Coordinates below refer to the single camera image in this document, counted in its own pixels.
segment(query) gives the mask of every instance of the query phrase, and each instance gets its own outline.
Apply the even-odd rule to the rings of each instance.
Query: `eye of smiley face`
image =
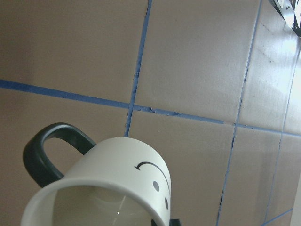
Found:
[[[167,182],[168,190],[169,190],[169,193],[170,193],[170,188],[169,188],[169,184],[168,184],[167,178],[166,178],[165,174],[163,173],[163,171],[162,171],[156,164],[154,164],[154,163],[152,163],[152,162],[149,162],[149,161],[143,161],[143,162],[139,163],[137,166],[134,166],[134,167],[135,167],[137,170],[140,170],[140,167],[141,167],[142,165],[144,165],[144,164],[152,165],[152,166],[156,167],[157,169],[159,169],[159,170],[161,171],[161,173],[163,174],[163,176],[164,176],[164,178],[165,178],[165,180],[166,180],[166,182]],[[153,185],[154,189],[155,189],[157,192],[160,191],[160,186],[159,186],[159,184],[158,184],[157,181],[153,181],[152,185]],[[165,197],[165,200],[164,200],[164,201],[165,201],[166,209],[168,209],[168,201],[167,201],[167,198],[166,198],[166,197]]]

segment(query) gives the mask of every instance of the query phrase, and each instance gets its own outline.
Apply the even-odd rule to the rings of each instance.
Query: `mug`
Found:
[[[63,175],[45,155],[56,137],[83,157]],[[171,180],[162,157],[142,141],[116,137],[96,144],[66,123],[42,129],[26,145],[25,167],[42,187],[21,226],[169,226]]]

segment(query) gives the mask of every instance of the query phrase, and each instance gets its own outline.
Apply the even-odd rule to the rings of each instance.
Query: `tile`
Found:
[[[147,3],[2,1],[0,77],[129,102]]]
[[[25,170],[22,152],[42,128],[66,122],[79,128],[95,142],[122,137],[127,110],[62,98],[0,89],[0,225],[19,226],[23,210],[39,190]],[[49,140],[46,153],[65,172],[80,158],[71,146]]]
[[[290,101],[287,108],[285,132],[301,134],[301,57],[299,57],[295,76],[293,79],[293,86],[290,96]]]
[[[233,123],[258,6],[153,1],[135,103]]]
[[[237,128],[219,226],[259,226],[266,207],[280,134]]]
[[[215,225],[233,126],[135,111],[129,135],[166,161],[171,217],[182,225]]]
[[[288,212],[285,215],[267,224],[267,226],[290,226],[291,217],[292,217],[292,212]]]
[[[240,123],[282,130],[300,39],[269,1],[262,2]]]
[[[301,137],[283,135],[267,220],[293,208],[301,171]]]

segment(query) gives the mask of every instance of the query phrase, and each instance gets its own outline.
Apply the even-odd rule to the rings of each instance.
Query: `mug handle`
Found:
[[[61,179],[64,175],[52,164],[44,151],[44,142],[50,138],[60,138],[85,154],[96,143],[78,128],[55,123],[38,132],[26,145],[23,151],[23,162],[30,176],[40,187]]]

